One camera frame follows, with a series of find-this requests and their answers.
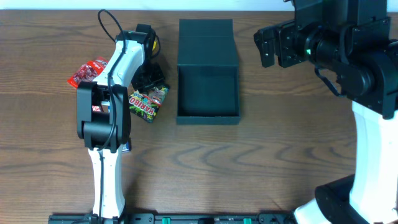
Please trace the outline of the yellow candy bag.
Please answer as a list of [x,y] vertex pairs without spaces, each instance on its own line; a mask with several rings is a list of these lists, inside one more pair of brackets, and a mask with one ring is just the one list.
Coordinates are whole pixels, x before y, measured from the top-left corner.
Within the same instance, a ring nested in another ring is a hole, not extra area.
[[152,51],[154,51],[156,49],[156,47],[157,47],[157,41],[155,40],[152,45]]

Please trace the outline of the Haribo gummy bag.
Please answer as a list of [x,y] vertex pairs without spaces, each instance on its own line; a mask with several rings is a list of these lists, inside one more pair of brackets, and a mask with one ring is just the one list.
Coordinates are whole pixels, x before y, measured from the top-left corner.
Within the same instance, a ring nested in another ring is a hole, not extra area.
[[152,123],[165,97],[169,93],[170,87],[168,84],[162,84],[151,88],[147,93],[139,93],[134,90],[129,95],[129,109],[132,114],[142,118],[148,123]]

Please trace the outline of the red Hacks candy bag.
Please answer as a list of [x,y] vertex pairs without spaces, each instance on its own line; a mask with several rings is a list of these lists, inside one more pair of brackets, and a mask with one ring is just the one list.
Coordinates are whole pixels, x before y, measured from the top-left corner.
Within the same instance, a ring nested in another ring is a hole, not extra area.
[[77,89],[82,81],[92,82],[106,68],[108,62],[103,57],[86,62],[67,80],[67,83]]

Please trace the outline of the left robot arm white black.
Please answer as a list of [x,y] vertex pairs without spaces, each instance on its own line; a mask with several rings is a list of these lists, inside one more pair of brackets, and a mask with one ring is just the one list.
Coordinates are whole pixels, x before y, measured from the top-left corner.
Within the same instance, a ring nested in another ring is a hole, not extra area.
[[159,38],[150,25],[122,30],[114,42],[106,68],[77,88],[77,135],[88,149],[95,181],[95,202],[85,223],[124,221],[121,154],[131,132],[127,89],[147,93],[165,80],[160,65],[151,61]]

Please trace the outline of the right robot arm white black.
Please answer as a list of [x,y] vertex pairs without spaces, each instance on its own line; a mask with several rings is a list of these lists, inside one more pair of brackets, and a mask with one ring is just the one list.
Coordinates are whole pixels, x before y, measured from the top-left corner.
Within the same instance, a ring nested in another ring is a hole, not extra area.
[[397,222],[397,41],[386,0],[293,0],[294,18],[259,29],[263,67],[308,61],[323,83],[352,102],[356,123],[353,175],[318,186],[296,208],[295,223]]

